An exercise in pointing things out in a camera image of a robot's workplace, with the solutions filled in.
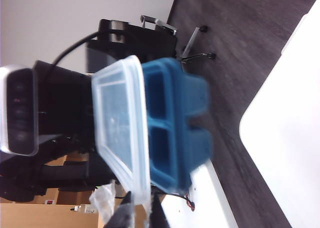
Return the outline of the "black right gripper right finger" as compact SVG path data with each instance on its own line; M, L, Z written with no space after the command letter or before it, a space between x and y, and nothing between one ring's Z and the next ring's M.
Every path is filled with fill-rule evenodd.
M147 218L145 228L170 228L159 195L156 193L151 196L151 212Z

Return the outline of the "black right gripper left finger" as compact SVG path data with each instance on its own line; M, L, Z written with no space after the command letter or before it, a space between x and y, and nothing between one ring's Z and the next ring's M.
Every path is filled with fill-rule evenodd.
M122 202L112 215L107 228L132 228L134 226L134 203L132 201L132 193L129 191L124 196Z

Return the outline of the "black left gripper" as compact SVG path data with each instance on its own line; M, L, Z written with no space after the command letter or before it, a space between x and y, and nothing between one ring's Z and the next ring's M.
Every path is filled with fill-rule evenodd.
M96 149L91 76L37 60L38 132L43 142L65 138Z

